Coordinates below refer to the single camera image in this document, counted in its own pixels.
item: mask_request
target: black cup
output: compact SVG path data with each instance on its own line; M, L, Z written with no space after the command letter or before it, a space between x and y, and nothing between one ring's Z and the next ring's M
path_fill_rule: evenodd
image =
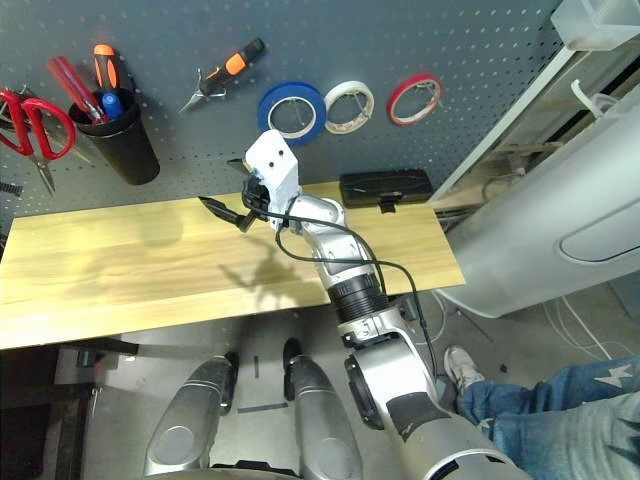
M125 111L115 120L94 125L75 103L69 116L127 183L148 183L158 176L160 164L142 125L140 106L129 90L118 88L113 93L118 95ZM93 94L102 103L102 92Z

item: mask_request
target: wooden board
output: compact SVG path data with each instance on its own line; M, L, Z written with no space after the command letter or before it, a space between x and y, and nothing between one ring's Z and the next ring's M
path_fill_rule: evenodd
M305 192L340 199L337 183ZM239 194L216 198L246 211ZM347 221L418 289L464 283L426 204L347 210ZM197 199L18 218L0 264L0 349L327 303L313 264L286 257L273 237L260 221L243 234ZM410 289L396 269L384 275L389 294Z

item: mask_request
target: pegboard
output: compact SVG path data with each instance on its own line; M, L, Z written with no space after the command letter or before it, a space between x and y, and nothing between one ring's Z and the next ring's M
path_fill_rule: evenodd
M0 1L0 78L27 84L64 108L70 100L46 69L65 55L87 79L92 49L108 43L140 90L143 122L161 172L130 186L101 159L74 155L51 164L55 197L35 167L2 146L0 176L24 186L0 193L7 232L16 216L124 205L241 188L225 161L259 135L257 106L284 81L305 81L323 95L345 80L372 90L371 120L349 135L324 132L296 147L301 183L343 173L424 168L435 187L464 160L560 48L549 17L558 0L72 0ZM193 92L196 68L209 70L260 37L266 54L228 87L224 100L178 114ZM397 127L385 105L409 76L429 71L445 85L442 105L425 121Z

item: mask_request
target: white shoe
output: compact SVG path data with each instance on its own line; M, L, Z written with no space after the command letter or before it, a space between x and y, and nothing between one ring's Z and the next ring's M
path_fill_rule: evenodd
M484 380L484 375L478 370L471 355L460 345L451 345L445 350L444 370L456 384L460 396L469 388L469 385Z

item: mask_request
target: blue jeans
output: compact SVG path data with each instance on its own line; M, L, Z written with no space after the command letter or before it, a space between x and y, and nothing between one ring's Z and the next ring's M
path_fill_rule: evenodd
M640 356L560 370L532 389L491 381L458 398L535 480L640 479Z

